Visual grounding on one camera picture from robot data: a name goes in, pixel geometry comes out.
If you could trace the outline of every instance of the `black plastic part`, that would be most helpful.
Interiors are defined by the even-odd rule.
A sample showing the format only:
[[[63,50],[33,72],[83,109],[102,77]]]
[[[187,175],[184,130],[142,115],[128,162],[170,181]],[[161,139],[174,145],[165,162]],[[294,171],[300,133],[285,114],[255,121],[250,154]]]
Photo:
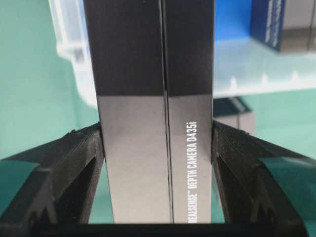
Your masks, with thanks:
[[[304,223],[260,158],[306,158],[214,122],[213,167],[225,220],[270,222],[275,236],[308,236]]]
[[[213,224],[213,225],[49,225],[34,229],[34,236],[207,236],[207,237],[269,237],[272,228],[265,224]]]
[[[104,161],[100,125],[14,155],[38,163],[0,217],[0,236],[27,236],[41,223],[87,223]]]

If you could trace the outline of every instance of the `black box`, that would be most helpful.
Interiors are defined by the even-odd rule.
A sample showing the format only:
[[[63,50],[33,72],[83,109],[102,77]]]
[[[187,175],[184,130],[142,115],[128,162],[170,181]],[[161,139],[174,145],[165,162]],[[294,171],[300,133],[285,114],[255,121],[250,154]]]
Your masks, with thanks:
[[[165,0],[173,218],[211,222],[213,0]]]
[[[210,223],[214,0],[85,0],[115,223]]]

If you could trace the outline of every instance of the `clear plastic container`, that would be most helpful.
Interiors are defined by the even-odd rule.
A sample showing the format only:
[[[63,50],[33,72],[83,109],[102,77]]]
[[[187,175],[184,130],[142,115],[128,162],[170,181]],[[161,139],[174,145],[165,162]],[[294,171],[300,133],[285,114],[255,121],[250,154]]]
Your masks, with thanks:
[[[83,0],[49,0],[57,54],[71,61],[83,101],[97,108]]]

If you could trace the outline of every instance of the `teal background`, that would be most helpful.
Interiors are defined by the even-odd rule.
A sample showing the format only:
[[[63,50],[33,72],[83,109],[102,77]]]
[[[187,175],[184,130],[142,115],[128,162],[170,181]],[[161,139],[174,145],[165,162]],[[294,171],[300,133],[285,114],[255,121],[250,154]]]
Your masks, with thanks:
[[[2,0],[0,35],[0,158],[98,122],[97,110],[78,95],[71,63],[56,54],[47,0]],[[315,95],[310,89],[243,99],[255,111],[258,137],[316,157]],[[112,222],[106,177],[104,166],[91,223]]]

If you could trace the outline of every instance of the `green tape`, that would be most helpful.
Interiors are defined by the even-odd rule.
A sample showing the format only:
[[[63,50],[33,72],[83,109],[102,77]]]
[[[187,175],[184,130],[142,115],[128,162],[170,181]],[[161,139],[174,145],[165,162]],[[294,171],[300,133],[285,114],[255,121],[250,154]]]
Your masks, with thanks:
[[[316,165],[310,158],[262,158],[283,192],[316,237]]]
[[[0,161],[0,216],[9,207],[25,180],[39,164],[16,161]]]

